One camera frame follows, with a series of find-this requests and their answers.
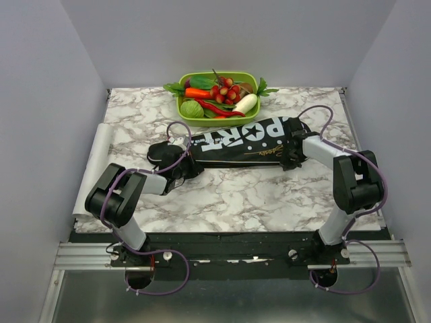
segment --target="white paper roll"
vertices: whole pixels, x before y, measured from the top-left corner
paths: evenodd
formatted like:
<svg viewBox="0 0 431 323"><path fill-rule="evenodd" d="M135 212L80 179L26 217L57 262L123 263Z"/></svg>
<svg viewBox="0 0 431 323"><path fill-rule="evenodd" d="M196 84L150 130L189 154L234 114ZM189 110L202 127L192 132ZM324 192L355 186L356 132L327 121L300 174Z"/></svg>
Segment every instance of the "white paper roll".
<svg viewBox="0 0 431 323"><path fill-rule="evenodd" d="M86 171L84 172L75 207L73 208L73 215L75 217L82 215L92 216L91 213L86 211L84 203L88 193L90 193L108 165L108 150L112 142L113 133L114 129L109 124L100 123L97 127L92 150L87 161Z"/></svg>

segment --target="black metal frame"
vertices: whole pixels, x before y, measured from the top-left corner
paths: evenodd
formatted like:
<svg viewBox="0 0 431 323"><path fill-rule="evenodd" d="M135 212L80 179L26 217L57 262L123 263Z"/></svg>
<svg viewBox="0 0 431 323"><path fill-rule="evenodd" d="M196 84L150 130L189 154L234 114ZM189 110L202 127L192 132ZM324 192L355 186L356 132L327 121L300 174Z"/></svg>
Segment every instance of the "black metal frame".
<svg viewBox="0 0 431 323"><path fill-rule="evenodd" d="M337 264L348 264L340 255L341 246L334 246L315 258L310 254L315 232L223 232L223 233L154 233L148 234L147 249L174 249L183 253L189 261L190 279L241 280L241 279L308 279L307 266L328 264L336 259ZM380 231L353 231L349 239L390 240L387 229ZM77 234L72 232L73 243L111 243L110 234ZM150 258L136 256L123 247L115 247L120 256L112 266L149 266ZM296 250L299 257L293 260L288 252ZM260 261L245 262L259 257ZM184 262L177 256L170 261L162 254L155 255L156 279L181 281L184 279Z"/></svg>

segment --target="screw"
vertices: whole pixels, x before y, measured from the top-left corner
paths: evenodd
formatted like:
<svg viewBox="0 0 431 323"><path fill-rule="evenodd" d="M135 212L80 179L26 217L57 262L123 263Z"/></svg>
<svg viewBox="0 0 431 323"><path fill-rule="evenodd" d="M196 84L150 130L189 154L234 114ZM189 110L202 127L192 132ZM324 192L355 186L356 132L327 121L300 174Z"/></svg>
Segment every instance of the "screw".
<svg viewBox="0 0 431 323"><path fill-rule="evenodd" d="M341 257L343 257L345 259L349 258L349 256L350 256L350 252L347 249L343 249L340 253L341 253Z"/></svg>
<svg viewBox="0 0 431 323"><path fill-rule="evenodd" d="M296 260L296 259L298 258L298 253L297 253L297 251L296 251L296 250L291 249L291 250L289 250L289 252L288 252L288 256L289 256L289 258L290 258L290 259L292 259L292 260Z"/></svg>

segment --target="metal floor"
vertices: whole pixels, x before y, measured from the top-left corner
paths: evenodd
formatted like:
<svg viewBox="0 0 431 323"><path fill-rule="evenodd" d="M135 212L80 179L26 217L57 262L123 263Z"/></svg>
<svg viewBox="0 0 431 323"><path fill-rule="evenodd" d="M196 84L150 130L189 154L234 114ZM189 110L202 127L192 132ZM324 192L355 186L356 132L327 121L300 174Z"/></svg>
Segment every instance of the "metal floor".
<svg viewBox="0 0 431 323"><path fill-rule="evenodd" d="M335 287L358 290L375 270L340 269ZM399 271L383 268L380 283L362 295L316 290L309 281L189 281L170 296L126 292L123 273L66 272L53 322L58 323L290 323L414 322ZM178 282L154 282L169 290Z"/></svg>

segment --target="cabbage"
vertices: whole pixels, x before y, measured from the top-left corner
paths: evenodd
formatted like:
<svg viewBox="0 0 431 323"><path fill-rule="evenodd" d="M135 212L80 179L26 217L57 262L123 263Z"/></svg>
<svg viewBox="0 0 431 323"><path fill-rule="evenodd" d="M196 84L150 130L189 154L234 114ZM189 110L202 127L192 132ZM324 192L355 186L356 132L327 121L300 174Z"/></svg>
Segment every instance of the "cabbage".
<svg viewBox="0 0 431 323"><path fill-rule="evenodd" d="M201 105L192 100L183 102L183 104L181 104L180 113L186 118L203 118L203 109Z"/></svg>

